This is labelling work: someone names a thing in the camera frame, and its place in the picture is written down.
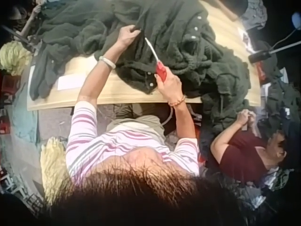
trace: yellow yarn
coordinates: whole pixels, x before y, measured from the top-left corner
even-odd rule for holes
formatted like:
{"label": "yellow yarn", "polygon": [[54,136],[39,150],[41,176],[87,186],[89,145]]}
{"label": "yellow yarn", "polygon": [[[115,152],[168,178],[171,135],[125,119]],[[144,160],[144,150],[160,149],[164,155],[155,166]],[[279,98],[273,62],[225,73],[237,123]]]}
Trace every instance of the yellow yarn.
{"label": "yellow yarn", "polygon": [[32,60],[32,53],[18,41],[6,43],[0,49],[0,64],[11,75],[21,75]]}

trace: beaded bracelet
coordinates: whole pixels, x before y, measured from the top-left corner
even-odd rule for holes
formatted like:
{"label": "beaded bracelet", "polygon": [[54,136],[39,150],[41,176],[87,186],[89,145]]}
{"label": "beaded bracelet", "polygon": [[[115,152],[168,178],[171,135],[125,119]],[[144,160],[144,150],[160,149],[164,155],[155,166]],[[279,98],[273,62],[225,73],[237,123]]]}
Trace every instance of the beaded bracelet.
{"label": "beaded bracelet", "polygon": [[177,102],[168,103],[168,105],[171,106],[171,107],[175,107],[175,106],[179,105],[180,103],[182,103],[184,100],[185,100],[185,96],[183,96],[182,99],[178,100]]}

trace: red utility knife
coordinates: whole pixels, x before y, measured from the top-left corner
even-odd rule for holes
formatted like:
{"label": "red utility knife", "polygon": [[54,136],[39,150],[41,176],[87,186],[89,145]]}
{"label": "red utility knife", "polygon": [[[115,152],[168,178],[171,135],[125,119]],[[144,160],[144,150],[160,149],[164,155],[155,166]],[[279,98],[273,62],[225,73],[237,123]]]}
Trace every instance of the red utility knife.
{"label": "red utility knife", "polygon": [[151,45],[150,41],[147,39],[147,38],[144,38],[146,43],[148,44],[148,46],[150,47],[156,61],[157,61],[157,64],[156,64],[156,73],[160,76],[162,82],[165,81],[166,79],[166,76],[167,76],[167,72],[166,72],[166,69],[165,69],[165,66],[164,64],[159,60],[153,46]]}

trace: maroon shirt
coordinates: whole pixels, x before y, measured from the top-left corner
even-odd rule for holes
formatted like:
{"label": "maroon shirt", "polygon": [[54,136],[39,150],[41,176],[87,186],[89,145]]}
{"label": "maroon shirt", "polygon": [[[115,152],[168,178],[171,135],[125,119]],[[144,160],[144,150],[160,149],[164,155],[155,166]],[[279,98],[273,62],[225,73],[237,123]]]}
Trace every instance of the maroon shirt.
{"label": "maroon shirt", "polygon": [[242,183],[258,183],[268,172],[255,147],[266,147],[266,142],[251,131],[238,131],[229,141],[219,168],[225,175]]}

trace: red handle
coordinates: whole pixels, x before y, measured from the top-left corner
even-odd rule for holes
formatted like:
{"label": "red handle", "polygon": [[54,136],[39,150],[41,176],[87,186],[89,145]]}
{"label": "red handle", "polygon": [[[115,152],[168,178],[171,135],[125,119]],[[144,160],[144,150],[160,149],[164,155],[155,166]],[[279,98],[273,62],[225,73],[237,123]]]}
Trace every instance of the red handle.
{"label": "red handle", "polygon": [[166,69],[164,67],[164,64],[162,64],[161,61],[157,62],[156,72],[160,76],[162,82],[164,82],[165,79],[166,79],[166,76],[167,76],[167,72],[166,72]]}

